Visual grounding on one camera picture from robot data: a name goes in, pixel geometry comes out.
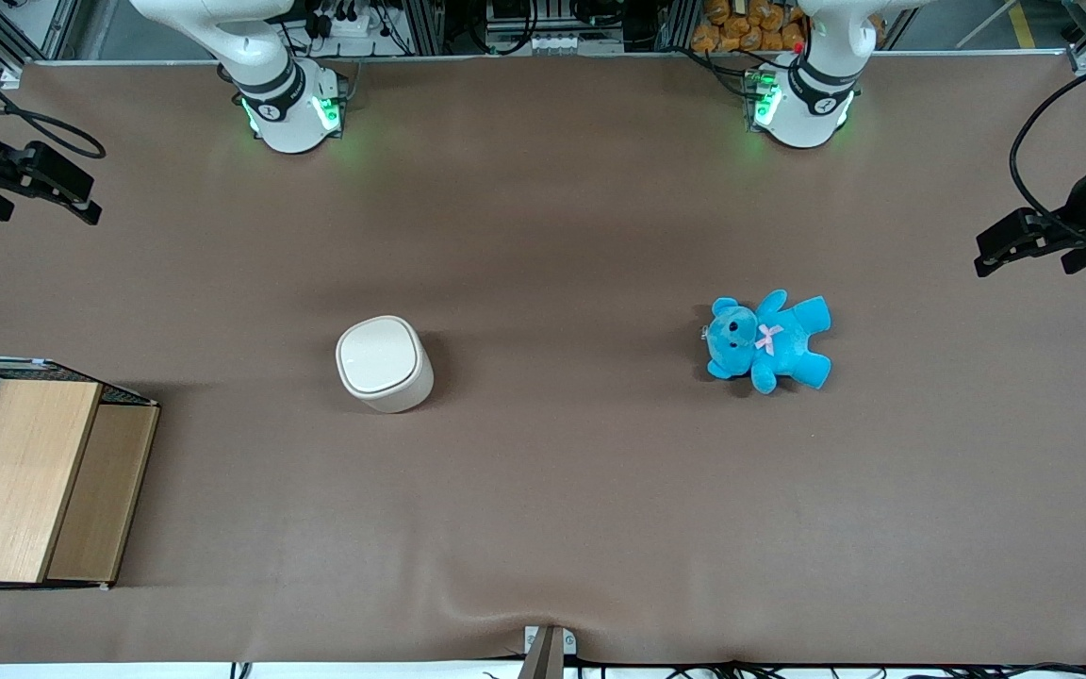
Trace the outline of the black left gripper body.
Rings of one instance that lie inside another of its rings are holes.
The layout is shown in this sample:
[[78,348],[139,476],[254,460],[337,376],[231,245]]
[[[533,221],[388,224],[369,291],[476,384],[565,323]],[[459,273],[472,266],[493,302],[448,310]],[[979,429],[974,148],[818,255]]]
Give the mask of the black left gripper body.
[[1038,257],[1060,251],[1061,266],[1068,274],[1086,271],[1086,174],[1068,193],[1061,208],[1039,212]]

